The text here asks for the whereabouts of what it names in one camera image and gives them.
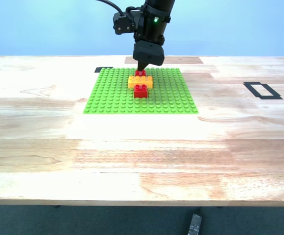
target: lego brick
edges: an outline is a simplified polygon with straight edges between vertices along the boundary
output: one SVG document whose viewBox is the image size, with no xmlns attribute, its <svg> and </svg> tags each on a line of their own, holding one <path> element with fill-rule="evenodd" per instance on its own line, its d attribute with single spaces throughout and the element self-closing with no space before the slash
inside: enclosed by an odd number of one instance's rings
<svg viewBox="0 0 284 235">
<path fill-rule="evenodd" d="M 134 98 L 147 98 L 146 85 L 135 85 L 134 86 Z"/>
<path fill-rule="evenodd" d="M 142 71 L 136 70 L 135 76 L 146 76 L 146 71 L 145 70 L 142 70 Z"/>
<path fill-rule="evenodd" d="M 136 85 L 146 85 L 148 89 L 153 88 L 152 76 L 129 76 L 128 88 L 133 89 Z"/>
<path fill-rule="evenodd" d="M 102 69 L 84 109 L 85 114 L 197 114 L 179 69 L 147 68 L 153 89 L 147 98 L 134 99 L 128 77 L 136 69 Z"/>
</svg>

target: yellow lego brick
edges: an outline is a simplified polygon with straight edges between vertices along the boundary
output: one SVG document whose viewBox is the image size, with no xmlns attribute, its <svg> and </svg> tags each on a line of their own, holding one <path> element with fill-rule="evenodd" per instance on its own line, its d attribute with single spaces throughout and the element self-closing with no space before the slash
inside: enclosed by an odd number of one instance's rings
<svg viewBox="0 0 284 235">
<path fill-rule="evenodd" d="M 153 77 L 152 76 L 129 76 L 128 88 L 133 89 L 135 85 L 146 85 L 148 89 L 153 88 Z"/>
</svg>

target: dark carpet floor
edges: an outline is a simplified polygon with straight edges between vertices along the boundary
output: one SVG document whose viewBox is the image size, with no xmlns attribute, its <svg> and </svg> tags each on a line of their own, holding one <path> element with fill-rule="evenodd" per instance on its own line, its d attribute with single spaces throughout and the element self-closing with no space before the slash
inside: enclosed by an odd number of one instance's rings
<svg viewBox="0 0 284 235">
<path fill-rule="evenodd" d="M 0 235 L 284 235 L 284 208 L 0 206 Z"/>
</svg>

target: wood grain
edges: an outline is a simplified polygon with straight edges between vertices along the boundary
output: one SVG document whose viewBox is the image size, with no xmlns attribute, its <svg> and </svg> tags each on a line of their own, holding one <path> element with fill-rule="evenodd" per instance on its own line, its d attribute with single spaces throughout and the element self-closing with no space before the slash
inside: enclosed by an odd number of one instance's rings
<svg viewBox="0 0 284 235">
<path fill-rule="evenodd" d="M 0 204 L 284 206 L 284 57 L 167 57 L 198 115 L 83 115 L 104 66 L 136 62 L 0 57 Z"/>
</svg>

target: red lego brick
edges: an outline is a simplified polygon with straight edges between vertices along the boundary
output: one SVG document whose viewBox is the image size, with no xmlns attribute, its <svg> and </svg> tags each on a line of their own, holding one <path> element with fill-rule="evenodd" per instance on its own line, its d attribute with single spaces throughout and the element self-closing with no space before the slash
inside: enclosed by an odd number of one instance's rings
<svg viewBox="0 0 284 235">
<path fill-rule="evenodd" d="M 135 76 L 146 76 L 146 71 L 145 70 L 142 70 L 142 71 L 136 70 Z"/>
<path fill-rule="evenodd" d="M 146 85 L 135 85 L 134 86 L 134 98 L 147 98 Z"/>
</svg>

